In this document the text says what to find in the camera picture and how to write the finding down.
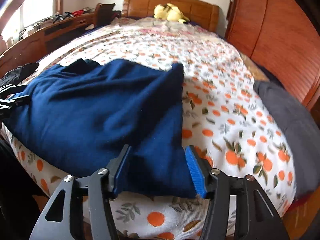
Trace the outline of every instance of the wooden chair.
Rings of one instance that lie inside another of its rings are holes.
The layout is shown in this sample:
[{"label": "wooden chair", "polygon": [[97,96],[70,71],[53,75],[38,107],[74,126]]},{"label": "wooden chair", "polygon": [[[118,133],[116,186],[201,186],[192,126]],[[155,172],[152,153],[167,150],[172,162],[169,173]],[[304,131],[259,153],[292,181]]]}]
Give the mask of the wooden chair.
[{"label": "wooden chair", "polygon": [[112,21],[112,16],[114,14],[113,8],[115,7],[115,5],[115,3],[97,4],[93,17],[94,27],[100,27],[110,24],[110,22]]}]

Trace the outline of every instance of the stuffed animal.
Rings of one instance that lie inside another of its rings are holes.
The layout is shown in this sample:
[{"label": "stuffed animal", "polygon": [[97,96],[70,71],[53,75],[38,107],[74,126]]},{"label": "stuffed animal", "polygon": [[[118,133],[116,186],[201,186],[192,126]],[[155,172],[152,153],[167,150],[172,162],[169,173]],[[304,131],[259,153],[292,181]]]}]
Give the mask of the stuffed animal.
[{"label": "stuffed animal", "polygon": [[168,21],[178,21],[180,23],[189,22],[190,20],[172,3],[165,5],[159,4],[155,7],[154,18],[166,19]]}]

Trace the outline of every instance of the blue gripper pad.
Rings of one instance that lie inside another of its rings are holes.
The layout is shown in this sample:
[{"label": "blue gripper pad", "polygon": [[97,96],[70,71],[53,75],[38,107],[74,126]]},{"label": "blue gripper pad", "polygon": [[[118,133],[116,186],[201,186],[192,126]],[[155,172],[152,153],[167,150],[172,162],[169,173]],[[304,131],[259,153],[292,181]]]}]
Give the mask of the blue gripper pad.
[{"label": "blue gripper pad", "polygon": [[114,177],[114,189],[113,193],[115,196],[119,195],[123,189],[126,187],[127,183],[127,174],[129,169],[129,163],[131,159],[131,155],[129,154],[131,150],[131,146],[128,146],[127,148],[123,148],[121,153],[119,154],[119,157],[117,158],[118,161],[121,161],[119,164],[119,168],[116,171],[115,177]]},{"label": "blue gripper pad", "polygon": [[207,190],[205,187],[205,177],[201,168],[199,166],[199,162],[202,162],[202,159],[198,156],[193,146],[187,146],[186,148],[186,161],[190,171],[190,175],[192,177],[193,184],[195,186],[196,192],[205,199],[207,196]]}]

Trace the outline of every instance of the bedspread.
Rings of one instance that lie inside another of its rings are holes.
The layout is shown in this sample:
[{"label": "bedspread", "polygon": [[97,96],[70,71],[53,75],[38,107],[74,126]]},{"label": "bedspread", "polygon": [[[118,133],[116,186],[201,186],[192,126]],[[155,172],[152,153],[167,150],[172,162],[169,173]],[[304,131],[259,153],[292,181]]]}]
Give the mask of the bedspread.
[{"label": "bedspread", "polygon": [[[121,18],[73,40],[40,62],[36,73],[79,58],[100,64],[116,58],[167,71],[184,65],[182,146],[227,175],[253,174],[282,216],[295,195],[290,147],[253,90],[254,79],[237,50],[199,26]],[[50,195],[66,173],[26,149],[4,127],[21,165]],[[111,202],[119,234],[140,238],[198,239],[208,201],[123,192]],[[228,235],[234,232],[236,199],[230,199]]]}]

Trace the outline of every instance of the blue towel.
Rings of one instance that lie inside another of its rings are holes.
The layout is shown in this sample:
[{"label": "blue towel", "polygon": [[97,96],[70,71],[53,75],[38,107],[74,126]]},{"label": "blue towel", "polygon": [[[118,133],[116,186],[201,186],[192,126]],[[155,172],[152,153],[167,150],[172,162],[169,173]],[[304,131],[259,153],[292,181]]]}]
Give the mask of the blue towel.
[{"label": "blue towel", "polygon": [[77,60],[41,73],[30,95],[4,121],[28,149],[78,177],[91,175],[133,147],[124,190],[194,197],[181,146],[183,65],[168,72],[117,59]]}]

